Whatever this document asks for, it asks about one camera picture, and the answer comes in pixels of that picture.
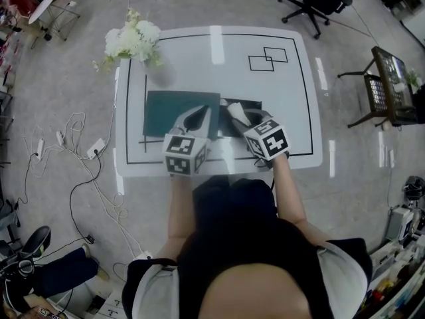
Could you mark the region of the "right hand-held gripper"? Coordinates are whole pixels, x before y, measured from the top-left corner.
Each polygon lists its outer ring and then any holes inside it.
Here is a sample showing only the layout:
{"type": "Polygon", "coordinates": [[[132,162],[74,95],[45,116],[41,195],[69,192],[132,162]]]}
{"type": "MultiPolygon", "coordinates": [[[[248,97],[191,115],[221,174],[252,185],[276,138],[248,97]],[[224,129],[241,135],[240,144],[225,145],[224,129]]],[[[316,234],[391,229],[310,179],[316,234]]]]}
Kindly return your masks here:
{"type": "Polygon", "coordinates": [[[253,127],[253,125],[247,126],[239,119],[232,119],[238,136],[245,138],[250,151],[265,162],[271,162],[282,154],[288,158],[290,144],[286,138],[285,128],[265,110],[245,109],[244,112],[251,122],[261,122],[253,127]]]}

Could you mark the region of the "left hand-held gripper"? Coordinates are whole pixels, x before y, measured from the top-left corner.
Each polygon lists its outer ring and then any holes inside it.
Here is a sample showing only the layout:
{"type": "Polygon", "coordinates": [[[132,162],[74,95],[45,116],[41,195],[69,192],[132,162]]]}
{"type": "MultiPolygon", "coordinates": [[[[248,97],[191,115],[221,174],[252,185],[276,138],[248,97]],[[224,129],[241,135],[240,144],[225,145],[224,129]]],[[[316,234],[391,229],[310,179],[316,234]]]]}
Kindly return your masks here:
{"type": "Polygon", "coordinates": [[[165,134],[162,152],[170,175],[193,176],[206,162],[211,114],[207,105],[191,108],[178,116],[175,128],[165,134]]]}

